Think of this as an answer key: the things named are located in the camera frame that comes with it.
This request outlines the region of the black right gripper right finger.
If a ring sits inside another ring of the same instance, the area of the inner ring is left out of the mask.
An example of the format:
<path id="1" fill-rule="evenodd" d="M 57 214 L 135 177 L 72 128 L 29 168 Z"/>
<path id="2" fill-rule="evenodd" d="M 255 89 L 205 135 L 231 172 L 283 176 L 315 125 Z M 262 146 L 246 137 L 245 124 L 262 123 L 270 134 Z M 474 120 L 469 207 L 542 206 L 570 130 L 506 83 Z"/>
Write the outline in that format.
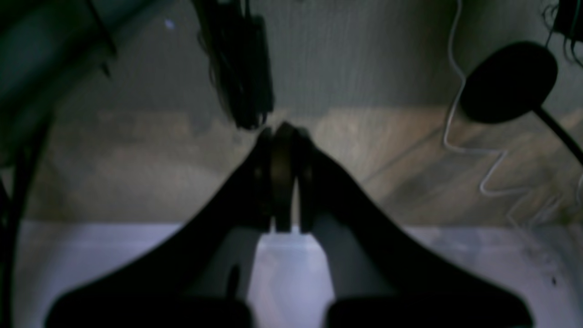
<path id="1" fill-rule="evenodd" d="M 327 258 L 335 299 L 327 328 L 531 328 L 508 289 L 435 254 L 403 231 L 305 129 L 294 135 L 300 230 Z"/>

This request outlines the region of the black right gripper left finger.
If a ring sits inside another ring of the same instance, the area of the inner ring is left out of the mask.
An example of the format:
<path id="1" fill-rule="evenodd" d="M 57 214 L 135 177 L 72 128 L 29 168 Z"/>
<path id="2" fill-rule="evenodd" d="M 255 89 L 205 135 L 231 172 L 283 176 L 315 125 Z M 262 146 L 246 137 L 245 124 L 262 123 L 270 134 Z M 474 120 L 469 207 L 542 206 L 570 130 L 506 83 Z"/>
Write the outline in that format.
<path id="1" fill-rule="evenodd" d="M 256 245 L 270 228 L 270 128 L 183 228 L 151 251 L 60 296 L 48 328 L 252 328 Z"/>

